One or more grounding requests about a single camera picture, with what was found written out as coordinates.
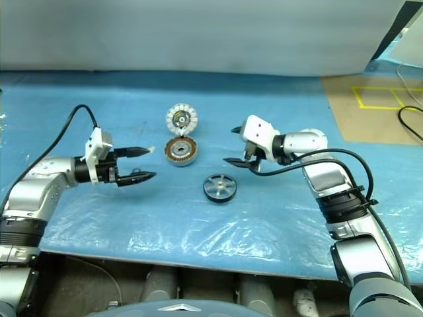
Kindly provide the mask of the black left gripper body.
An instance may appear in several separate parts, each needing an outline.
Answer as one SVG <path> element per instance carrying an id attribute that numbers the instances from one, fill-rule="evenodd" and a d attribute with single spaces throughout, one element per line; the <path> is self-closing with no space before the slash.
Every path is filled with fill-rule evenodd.
<path id="1" fill-rule="evenodd" d="M 96 175 L 99 182 L 116 183 L 118 179 L 118 154 L 116 151 L 109 152 L 104 159 L 96 164 Z"/>

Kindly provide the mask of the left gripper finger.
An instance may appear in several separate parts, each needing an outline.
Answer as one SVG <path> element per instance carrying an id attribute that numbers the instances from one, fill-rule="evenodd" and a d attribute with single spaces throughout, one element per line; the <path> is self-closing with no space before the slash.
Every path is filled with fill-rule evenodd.
<path id="1" fill-rule="evenodd" d="M 150 180 L 156 175 L 156 172 L 133 172 L 126 176 L 117 177 L 116 184 L 118 187 L 131 186 Z"/>
<path id="2" fill-rule="evenodd" d="M 120 158 L 133 158 L 133 157 L 140 157 L 142 155 L 146 155 L 150 153 L 151 150 L 144 147 L 124 147 L 114 149 L 114 157 Z"/>

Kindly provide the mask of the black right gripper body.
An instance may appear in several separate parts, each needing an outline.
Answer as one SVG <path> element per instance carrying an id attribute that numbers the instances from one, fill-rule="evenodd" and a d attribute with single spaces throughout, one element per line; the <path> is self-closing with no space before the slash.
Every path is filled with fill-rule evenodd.
<path id="1" fill-rule="evenodd" d="M 266 153 L 259 148 L 258 145 L 247 141 L 245 144 L 244 156 L 248 168 L 255 172 L 260 172 L 261 161 L 266 160 Z"/>

